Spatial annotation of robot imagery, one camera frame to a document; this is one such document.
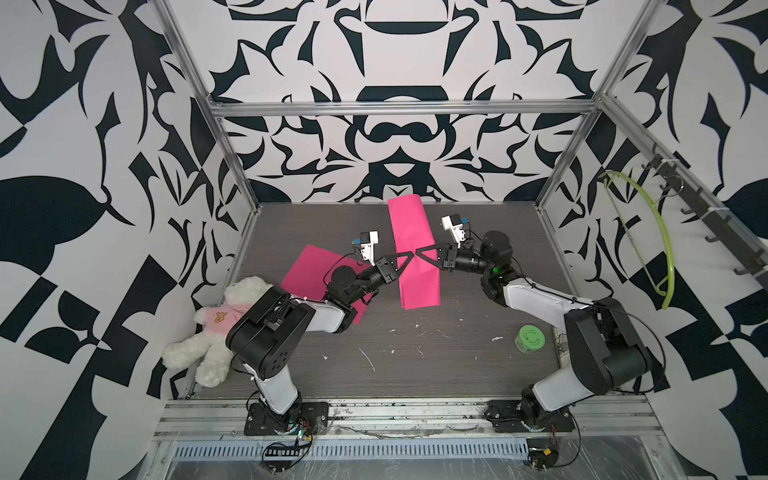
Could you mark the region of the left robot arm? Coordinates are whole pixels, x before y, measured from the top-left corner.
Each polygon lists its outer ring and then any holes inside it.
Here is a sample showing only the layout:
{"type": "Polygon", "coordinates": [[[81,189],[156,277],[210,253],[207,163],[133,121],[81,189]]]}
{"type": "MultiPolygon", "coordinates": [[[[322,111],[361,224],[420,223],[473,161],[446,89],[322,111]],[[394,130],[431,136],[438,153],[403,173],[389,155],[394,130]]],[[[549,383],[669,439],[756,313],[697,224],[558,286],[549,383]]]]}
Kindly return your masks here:
{"type": "Polygon", "coordinates": [[[298,415],[301,399],[288,362],[307,332],[338,334],[357,316],[354,304],[367,304],[379,289],[399,279],[414,254],[382,256],[358,273],[347,265],[330,270],[324,296],[309,300],[272,287],[241,317],[225,345],[242,363],[268,413],[298,415]]]}

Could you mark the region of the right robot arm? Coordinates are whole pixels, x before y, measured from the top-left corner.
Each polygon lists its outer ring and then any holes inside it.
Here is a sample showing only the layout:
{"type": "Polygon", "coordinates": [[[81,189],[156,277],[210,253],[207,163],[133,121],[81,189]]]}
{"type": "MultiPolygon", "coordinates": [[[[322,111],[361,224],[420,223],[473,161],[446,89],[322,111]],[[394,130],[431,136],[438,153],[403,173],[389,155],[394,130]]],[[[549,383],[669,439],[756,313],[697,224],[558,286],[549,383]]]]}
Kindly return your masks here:
{"type": "Polygon", "coordinates": [[[421,247],[416,255],[441,270],[478,274],[490,300],[566,335],[570,363],[521,394],[518,417],[528,424],[539,425],[651,370],[651,353],[618,301],[589,300],[541,286],[524,274],[502,232],[488,232],[478,248],[468,241],[442,243],[421,247]]]}

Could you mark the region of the green lidded jar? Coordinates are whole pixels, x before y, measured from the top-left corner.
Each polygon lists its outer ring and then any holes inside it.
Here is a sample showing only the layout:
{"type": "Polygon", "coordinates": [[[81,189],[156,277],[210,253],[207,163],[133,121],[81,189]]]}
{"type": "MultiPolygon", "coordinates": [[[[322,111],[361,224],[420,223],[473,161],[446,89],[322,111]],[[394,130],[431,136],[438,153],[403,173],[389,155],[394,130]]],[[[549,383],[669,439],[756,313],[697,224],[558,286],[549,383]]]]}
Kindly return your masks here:
{"type": "Polygon", "coordinates": [[[523,325],[515,336],[516,348],[523,354],[540,351],[546,344],[546,336],[535,325],[523,325]]]}

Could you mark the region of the patterned cream pouch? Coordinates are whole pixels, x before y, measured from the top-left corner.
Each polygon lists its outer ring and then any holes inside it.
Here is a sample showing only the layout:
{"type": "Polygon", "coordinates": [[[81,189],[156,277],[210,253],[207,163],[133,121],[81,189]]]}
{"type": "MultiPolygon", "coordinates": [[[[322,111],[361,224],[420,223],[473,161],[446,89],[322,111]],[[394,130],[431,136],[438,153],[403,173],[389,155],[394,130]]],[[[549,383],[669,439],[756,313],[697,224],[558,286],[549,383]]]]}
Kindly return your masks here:
{"type": "Polygon", "coordinates": [[[569,366],[571,363],[571,360],[570,360],[570,351],[569,351],[567,336],[564,334],[559,334],[555,340],[555,347],[556,347],[556,353],[558,355],[559,366],[560,367],[569,366]]]}

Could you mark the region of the white teddy bear pink shirt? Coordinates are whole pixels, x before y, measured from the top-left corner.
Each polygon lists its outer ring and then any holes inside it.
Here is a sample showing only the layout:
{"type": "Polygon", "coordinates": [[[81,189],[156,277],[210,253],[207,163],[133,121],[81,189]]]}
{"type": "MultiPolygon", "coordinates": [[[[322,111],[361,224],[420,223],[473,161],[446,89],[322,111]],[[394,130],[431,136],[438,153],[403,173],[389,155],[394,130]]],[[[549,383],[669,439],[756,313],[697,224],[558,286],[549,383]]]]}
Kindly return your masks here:
{"type": "Polygon", "coordinates": [[[220,305],[202,307],[193,321],[202,330],[181,342],[167,345],[161,354],[167,369],[182,370],[200,361],[195,382],[205,388],[223,383],[231,369],[234,353],[225,345],[226,337],[238,321],[273,285],[252,276],[229,285],[220,305]]]}

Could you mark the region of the right small electronics board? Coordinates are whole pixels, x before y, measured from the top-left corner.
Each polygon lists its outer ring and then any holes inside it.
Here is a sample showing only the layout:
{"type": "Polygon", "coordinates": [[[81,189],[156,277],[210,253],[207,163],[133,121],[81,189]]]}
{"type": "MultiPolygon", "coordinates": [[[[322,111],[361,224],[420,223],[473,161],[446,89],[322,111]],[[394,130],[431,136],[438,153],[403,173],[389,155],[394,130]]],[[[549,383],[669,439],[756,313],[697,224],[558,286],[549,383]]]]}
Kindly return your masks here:
{"type": "Polygon", "coordinates": [[[536,470],[543,471],[555,467],[559,460],[559,449],[550,447],[528,447],[528,463],[536,470]]]}

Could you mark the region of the small electronics board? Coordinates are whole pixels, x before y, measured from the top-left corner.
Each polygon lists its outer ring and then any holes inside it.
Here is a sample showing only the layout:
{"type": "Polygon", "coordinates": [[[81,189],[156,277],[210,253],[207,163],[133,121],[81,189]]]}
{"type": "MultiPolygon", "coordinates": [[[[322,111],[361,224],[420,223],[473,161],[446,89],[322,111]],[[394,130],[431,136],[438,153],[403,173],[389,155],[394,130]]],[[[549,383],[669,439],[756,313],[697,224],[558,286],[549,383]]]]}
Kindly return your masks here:
{"type": "Polygon", "coordinates": [[[277,463],[279,465],[295,463],[306,455],[310,447],[310,443],[294,445],[274,442],[263,449],[261,461],[263,463],[277,463]]]}
{"type": "Polygon", "coordinates": [[[559,460],[559,449],[550,447],[528,447],[528,463],[536,470],[543,471],[555,467],[559,460]]]}

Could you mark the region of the left small electronics board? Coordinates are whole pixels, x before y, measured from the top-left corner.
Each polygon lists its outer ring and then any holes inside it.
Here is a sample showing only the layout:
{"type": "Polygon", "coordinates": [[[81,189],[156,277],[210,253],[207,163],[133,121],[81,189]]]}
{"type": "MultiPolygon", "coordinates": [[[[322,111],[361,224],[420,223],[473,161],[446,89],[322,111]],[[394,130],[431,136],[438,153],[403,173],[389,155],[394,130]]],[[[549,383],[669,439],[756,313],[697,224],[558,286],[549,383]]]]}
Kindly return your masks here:
{"type": "Polygon", "coordinates": [[[306,455],[310,447],[310,443],[294,445],[274,442],[263,449],[261,461],[263,463],[277,463],[279,465],[295,463],[306,455]]]}

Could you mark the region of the green hoop hanger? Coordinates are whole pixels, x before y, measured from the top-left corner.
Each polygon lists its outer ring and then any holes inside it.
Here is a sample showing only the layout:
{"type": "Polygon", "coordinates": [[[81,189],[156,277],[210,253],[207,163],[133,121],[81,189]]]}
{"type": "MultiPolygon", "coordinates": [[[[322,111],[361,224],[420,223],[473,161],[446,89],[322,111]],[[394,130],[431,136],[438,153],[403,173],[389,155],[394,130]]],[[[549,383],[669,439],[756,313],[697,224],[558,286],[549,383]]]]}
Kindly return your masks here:
{"type": "Polygon", "coordinates": [[[670,231],[660,209],[661,198],[654,199],[637,180],[621,171],[605,170],[599,175],[599,179],[605,193],[608,195],[610,205],[619,220],[620,226],[630,242],[637,260],[641,264],[642,271],[650,282],[652,291],[661,300],[661,309],[669,309],[672,306],[676,293],[677,270],[670,231]],[[625,215],[623,207],[620,206],[622,197],[613,191],[614,188],[617,188],[617,183],[623,183],[629,189],[629,193],[624,197],[626,206],[629,206],[635,199],[638,199],[645,205],[648,211],[647,217],[655,225],[656,240],[653,240],[653,243],[660,249],[663,264],[661,273],[653,274],[651,272],[650,260],[647,260],[644,256],[645,248],[641,246],[641,241],[633,233],[629,225],[629,218],[625,215]]]}

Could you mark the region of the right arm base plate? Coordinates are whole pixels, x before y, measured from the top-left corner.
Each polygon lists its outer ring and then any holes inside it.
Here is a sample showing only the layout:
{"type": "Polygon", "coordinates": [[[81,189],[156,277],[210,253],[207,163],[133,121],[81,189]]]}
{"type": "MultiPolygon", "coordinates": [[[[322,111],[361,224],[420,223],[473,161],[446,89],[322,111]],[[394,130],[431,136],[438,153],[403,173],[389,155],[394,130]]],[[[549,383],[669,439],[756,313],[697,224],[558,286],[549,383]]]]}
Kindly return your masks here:
{"type": "Polygon", "coordinates": [[[567,408],[549,412],[530,398],[490,400],[483,416],[497,433],[559,433],[575,430],[573,416],[567,408]]]}

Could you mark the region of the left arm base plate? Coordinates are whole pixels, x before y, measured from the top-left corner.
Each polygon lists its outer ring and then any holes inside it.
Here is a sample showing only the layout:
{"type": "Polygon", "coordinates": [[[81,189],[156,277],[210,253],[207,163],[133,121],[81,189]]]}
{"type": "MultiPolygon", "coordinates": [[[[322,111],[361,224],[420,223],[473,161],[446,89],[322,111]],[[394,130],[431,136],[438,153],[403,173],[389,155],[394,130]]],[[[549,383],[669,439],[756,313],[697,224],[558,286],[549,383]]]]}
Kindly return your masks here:
{"type": "Polygon", "coordinates": [[[264,402],[248,406],[245,436],[306,435],[327,427],[327,402],[303,402],[298,399],[285,413],[277,414],[264,402]]]}

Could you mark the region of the black wall hook rail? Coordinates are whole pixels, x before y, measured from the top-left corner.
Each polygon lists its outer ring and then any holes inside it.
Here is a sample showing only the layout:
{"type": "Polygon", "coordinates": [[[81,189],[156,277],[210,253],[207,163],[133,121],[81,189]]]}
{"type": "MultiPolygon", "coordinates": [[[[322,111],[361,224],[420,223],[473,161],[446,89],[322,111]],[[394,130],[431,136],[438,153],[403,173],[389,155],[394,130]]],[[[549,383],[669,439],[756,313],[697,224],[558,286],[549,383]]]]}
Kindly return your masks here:
{"type": "Polygon", "coordinates": [[[749,275],[767,290],[767,246],[715,194],[690,172],[685,164],[661,148],[651,147],[651,159],[644,166],[661,177],[661,199],[679,198],[681,213],[701,221],[710,231],[708,243],[720,243],[740,264],[737,276],[749,275]]]}

